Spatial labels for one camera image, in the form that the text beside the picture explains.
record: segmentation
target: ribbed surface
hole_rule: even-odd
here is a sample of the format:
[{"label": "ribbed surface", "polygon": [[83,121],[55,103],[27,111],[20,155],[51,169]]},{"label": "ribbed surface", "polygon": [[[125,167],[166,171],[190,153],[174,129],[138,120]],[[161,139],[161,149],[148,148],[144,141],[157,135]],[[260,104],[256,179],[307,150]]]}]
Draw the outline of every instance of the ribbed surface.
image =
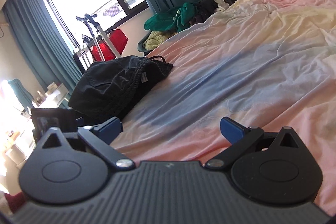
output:
[{"label": "ribbed surface", "polygon": [[308,203],[270,208],[238,194],[223,173],[198,162],[143,162],[114,175],[99,195],[58,209],[30,203],[18,224],[322,224],[328,216]]}]

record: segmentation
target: red cloth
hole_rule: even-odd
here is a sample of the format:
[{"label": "red cloth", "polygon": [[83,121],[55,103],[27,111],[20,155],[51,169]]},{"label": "red cloth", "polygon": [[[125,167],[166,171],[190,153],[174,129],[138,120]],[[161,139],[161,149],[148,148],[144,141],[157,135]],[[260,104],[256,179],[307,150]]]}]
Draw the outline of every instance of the red cloth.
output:
[{"label": "red cloth", "polygon": [[[127,36],[125,36],[122,30],[116,29],[110,33],[110,41],[115,46],[117,51],[120,54],[122,54],[123,50],[126,47],[128,38]],[[103,52],[105,61],[115,59],[116,56],[113,54],[110,48],[105,44],[104,40],[99,40],[99,46],[100,46],[101,51]],[[92,54],[97,61],[101,61],[101,58],[99,56],[98,49],[96,46],[93,46]]]},{"label": "red cloth", "polygon": [[5,193],[5,198],[12,213],[15,213],[18,209],[21,208],[23,204],[26,203],[25,196],[22,192],[16,195],[10,195]]}]

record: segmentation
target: yellow cloth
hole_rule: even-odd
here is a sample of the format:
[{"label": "yellow cloth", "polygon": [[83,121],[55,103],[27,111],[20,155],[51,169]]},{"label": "yellow cloth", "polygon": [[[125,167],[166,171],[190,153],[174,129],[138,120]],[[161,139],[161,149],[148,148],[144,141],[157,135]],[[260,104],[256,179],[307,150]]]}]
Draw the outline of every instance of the yellow cloth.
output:
[{"label": "yellow cloth", "polygon": [[152,31],[148,39],[144,42],[143,45],[145,49],[147,50],[154,50],[159,45],[161,45],[164,41],[166,41],[168,38],[172,37],[174,34],[172,34],[169,31],[166,31],[166,32]]}]

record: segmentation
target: metal screw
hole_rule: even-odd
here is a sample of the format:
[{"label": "metal screw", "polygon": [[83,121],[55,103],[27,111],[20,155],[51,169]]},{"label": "metal screw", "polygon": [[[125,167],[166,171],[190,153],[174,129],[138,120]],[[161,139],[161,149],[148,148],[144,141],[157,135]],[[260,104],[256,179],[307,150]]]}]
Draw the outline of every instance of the metal screw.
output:
[{"label": "metal screw", "polygon": [[127,168],[127,167],[131,167],[133,165],[133,161],[131,161],[130,159],[121,159],[121,160],[117,160],[117,162],[115,164],[118,167]]},{"label": "metal screw", "polygon": [[166,164],[166,167],[168,167],[168,168],[171,168],[171,167],[174,167],[174,166],[175,166],[175,165],[174,165],[172,162]]},{"label": "metal screw", "polygon": [[219,159],[212,159],[207,162],[207,166],[212,168],[220,168],[224,165],[224,161]]}]

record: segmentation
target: black bag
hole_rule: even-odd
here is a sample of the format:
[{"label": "black bag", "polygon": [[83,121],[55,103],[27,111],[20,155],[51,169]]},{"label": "black bag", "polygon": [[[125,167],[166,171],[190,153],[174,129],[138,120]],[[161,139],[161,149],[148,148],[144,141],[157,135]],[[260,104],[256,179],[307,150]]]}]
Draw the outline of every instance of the black bag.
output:
[{"label": "black bag", "polygon": [[132,55],[94,62],[79,80],[68,105],[95,122],[123,119],[172,68],[161,56]]}]

